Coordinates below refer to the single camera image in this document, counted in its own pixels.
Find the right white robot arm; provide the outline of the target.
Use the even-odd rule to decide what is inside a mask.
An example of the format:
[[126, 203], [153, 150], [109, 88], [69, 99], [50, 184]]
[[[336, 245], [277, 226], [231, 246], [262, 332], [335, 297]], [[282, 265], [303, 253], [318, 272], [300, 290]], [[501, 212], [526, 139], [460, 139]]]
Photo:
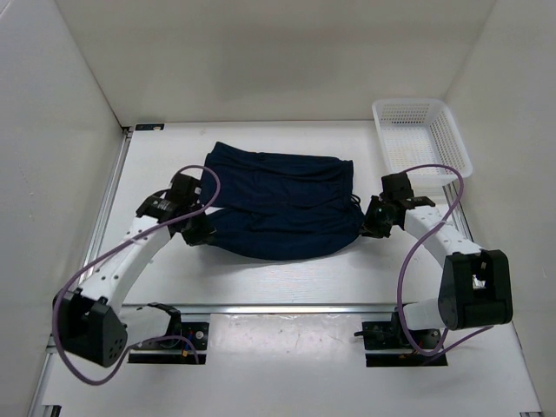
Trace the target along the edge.
[[390, 326], [393, 342], [408, 348], [425, 329], [454, 331], [511, 321], [513, 300], [507, 256], [468, 240], [442, 217], [431, 199], [414, 194], [407, 174], [386, 175], [381, 184], [382, 192], [371, 198], [361, 234], [388, 238], [393, 227], [401, 228], [442, 267], [439, 293], [425, 301], [404, 303], [404, 278], [399, 278], [399, 320]]

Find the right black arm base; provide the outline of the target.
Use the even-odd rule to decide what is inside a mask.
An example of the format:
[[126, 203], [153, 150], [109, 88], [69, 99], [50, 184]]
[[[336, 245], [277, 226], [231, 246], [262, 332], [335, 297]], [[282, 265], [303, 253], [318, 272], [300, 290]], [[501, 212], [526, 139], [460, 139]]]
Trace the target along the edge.
[[363, 321], [354, 338], [363, 341], [366, 367], [446, 367], [445, 354], [432, 357], [419, 354], [407, 341], [398, 314], [392, 313], [388, 321]]

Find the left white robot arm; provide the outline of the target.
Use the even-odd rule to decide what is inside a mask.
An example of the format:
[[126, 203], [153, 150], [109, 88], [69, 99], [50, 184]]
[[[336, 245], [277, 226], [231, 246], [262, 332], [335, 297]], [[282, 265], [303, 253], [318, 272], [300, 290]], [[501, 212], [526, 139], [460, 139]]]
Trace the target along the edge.
[[144, 342], [172, 348], [183, 340], [176, 308], [150, 302], [125, 312], [122, 305], [143, 270], [175, 235], [190, 246], [209, 240], [215, 229], [205, 212], [218, 193], [204, 202], [201, 180], [179, 170], [166, 189], [143, 201], [123, 241], [76, 273], [56, 296], [52, 336], [62, 355], [112, 367], [126, 348]]

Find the navy blue shorts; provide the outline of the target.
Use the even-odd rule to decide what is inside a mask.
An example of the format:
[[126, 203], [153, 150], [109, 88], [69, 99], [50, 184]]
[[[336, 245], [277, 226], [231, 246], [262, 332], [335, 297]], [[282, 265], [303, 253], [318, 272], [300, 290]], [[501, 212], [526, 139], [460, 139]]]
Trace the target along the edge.
[[209, 245], [264, 261], [332, 255], [364, 220], [354, 164], [333, 156], [248, 152], [218, 142], [204, 162], [202, 202], [212, 202]]

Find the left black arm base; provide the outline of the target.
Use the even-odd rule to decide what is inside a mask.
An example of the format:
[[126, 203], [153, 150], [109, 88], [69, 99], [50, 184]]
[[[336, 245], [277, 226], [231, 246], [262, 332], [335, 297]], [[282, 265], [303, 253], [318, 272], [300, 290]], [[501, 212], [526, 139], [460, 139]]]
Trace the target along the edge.
[[130, 351], [128, 363], [136, 365], [205, 365], [208, 357], [208, 314], [183, 314], [181, 326], [172, 331], [180, 339], [152, 341]]

